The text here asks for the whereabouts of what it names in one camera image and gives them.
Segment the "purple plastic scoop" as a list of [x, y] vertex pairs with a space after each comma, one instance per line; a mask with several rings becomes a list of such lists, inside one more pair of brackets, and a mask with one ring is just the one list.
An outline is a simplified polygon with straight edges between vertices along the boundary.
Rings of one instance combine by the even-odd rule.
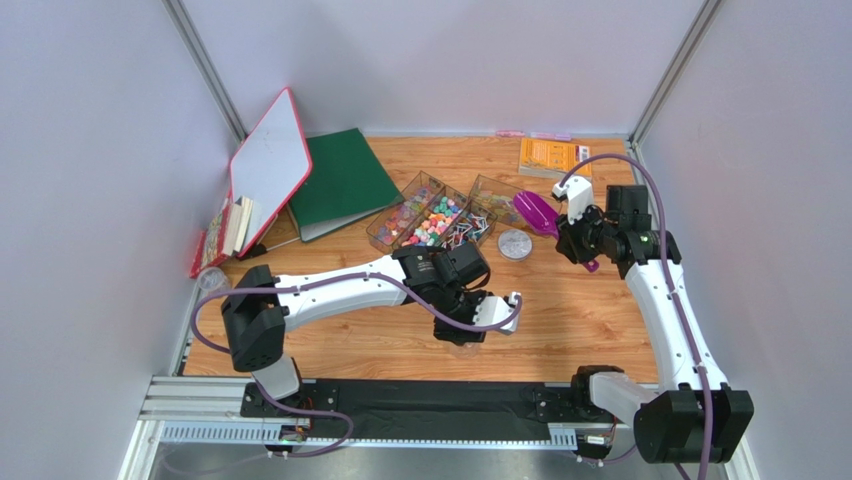
[[538, 235], [550, 236], [557, 240], [556, 250], [572, 263], [582, 265], [588, 272], [596, 272], [599, 263], [595, 259], [581, 260], [570, 245], [570, 238], [559, 228], [560, 214], [542, 196], [528, 190], [515, 194], [512, 204], [521, 218]]

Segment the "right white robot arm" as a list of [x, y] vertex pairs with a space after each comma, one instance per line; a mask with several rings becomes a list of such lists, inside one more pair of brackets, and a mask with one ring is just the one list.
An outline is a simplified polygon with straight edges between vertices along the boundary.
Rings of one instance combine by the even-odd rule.
[[567, 206], [556, 221], [557, 251], [588, 270], [600, 257], [617, 266], [639, 307], [658, 369], [659, 391], [653, 393], [617, 367], [581, 367], [572, 381], [584, 402], [628, 425], [648, 463], [729, 462], [754, 404], [747, 391], [730, 386], [703, 340], [673, 235], [651, 226], [647, 188], [611, 187], [604, 208], [582, 179], [555, 185], [552, 195]]

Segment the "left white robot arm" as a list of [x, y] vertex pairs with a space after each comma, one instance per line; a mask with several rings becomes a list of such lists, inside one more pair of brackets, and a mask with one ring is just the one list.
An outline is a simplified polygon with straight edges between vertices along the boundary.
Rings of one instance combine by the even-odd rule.
[[452, 250], [406, 246], [357, 267], [302, 277], [250, 268], [221, 306], [234, 370], [250, 373], [274, 398], [299, 388], [294, 363], [284, 355], [287, 333], [317, 320], [372, 307], [417, 302], [435, 315], [435, 337], [463, 345], [513, 321], [512, 299], [470, 283], [490, 268], [477, 246]]

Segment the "single clear candy box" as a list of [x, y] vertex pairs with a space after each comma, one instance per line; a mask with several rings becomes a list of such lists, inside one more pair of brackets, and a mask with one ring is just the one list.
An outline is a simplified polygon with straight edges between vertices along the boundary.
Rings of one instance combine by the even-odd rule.
[[517, 229], [527, 229], [527, 222], [513, 203], [514, 197], [521, 191], [519, 187], [480, 174], [474, 180], [469, 195], [496, 214], [500, 223]]

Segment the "three-compartment clear candy box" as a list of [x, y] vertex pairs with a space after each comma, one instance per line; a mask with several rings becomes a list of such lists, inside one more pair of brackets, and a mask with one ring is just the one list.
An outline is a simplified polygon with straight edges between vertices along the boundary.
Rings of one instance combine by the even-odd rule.
[[453, 249], [480, 245], [497, 225], [498, 216], [473, 196], [423, 171], [366, 229], [370, 244], [389, 254], [406, 246]]

